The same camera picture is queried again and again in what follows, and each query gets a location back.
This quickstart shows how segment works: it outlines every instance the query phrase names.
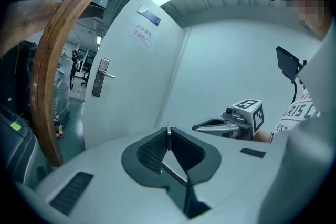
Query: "curved wooden handrail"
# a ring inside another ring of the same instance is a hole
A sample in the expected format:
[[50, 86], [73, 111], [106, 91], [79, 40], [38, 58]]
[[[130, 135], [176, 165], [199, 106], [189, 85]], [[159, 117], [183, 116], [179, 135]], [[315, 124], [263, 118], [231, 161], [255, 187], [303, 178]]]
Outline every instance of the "curved wooden handrail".
[[91, 1], [64, 0], [45, 28], [34, 58], [30, 84], [33, 125], [43, 153], [55, 166], [62, 164], [52, 114], [57, 62], [72, 27]]

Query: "white wall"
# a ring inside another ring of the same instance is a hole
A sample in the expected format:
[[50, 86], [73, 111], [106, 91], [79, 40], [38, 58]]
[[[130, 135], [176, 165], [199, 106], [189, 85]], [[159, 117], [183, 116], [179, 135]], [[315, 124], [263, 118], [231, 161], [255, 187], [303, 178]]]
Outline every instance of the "white wall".
[[63, 50], [62, 53], [65, 53], [67, 56], [72, 57], [72, 51], [76, 50], [77, 45], [70, 43], [70, 42], [65, 42], [64, 46], [63, 46]]
[[271, 132], [293, 97], [293, 85], [278, 68], [276, 47], [302, 62], [314, 55], [320, 41], [308, 36], [291, 12], [273, 8], [231, 7], [180, 22], [192, 24], [160, 125], [168, 120], [170, 126], [192, 127], [252, 98], [263, 100], [263, 129]]

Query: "white door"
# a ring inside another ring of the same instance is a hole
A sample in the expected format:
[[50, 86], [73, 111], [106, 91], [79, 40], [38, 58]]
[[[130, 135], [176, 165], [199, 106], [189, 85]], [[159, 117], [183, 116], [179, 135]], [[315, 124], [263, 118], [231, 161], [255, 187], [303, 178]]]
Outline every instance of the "white door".
[[[161, 19], [138, 13], [143, 6]], [[107, 31], [93, 61], [84, 115], [86, 149], [155, 127], [184, 31], [151, 0], [130, 0]], [[92, 96], [101, 59], [109, 60], [100, 97]]]

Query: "white t-shirt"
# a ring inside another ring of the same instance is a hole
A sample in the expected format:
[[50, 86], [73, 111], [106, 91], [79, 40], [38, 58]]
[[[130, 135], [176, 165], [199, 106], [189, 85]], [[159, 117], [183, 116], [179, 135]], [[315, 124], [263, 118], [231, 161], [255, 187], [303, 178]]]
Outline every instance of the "white t-shirt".
[[279, 132], [283, 132], [288, 129], [292, 129], [296, 124], [305, 119], [309, 119], [316, 113], [316, 109], [310, 98], [307, 89], [303, 90], [297, 100], [290, 105], [285, 111], [280, 120], [275, 125], [271, 137], [269, 139], [272, 142], [274, 135], [278, 135]]

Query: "person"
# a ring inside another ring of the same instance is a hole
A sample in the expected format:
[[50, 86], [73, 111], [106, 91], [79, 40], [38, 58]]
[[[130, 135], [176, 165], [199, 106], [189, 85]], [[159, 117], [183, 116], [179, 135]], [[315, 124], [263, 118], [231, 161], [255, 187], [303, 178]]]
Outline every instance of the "person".
[[71, 69], [71, 75], [70, 75], [70, 91], [72, 91], [72, 79], [74, 77], [74, 75], [76, 74], [76, 64], [77, 64], [77, 51], [76, 50], [73, 50], [72, 51], [72, 69]]
[[[299, 20], [311, 28], [322, 39], [327, 34], [332, 22], [331, 9], [326, 0], [285, 0], [287, 7], [293, 8], [299, 15]], [[316, 113], [313, 102], [307, 89], [284, 112], [269, 134], [258, 131], [254, 136], [254, 141], [271, 143], [275, 135], [293, 128], [297, 123], [308, 119]]]

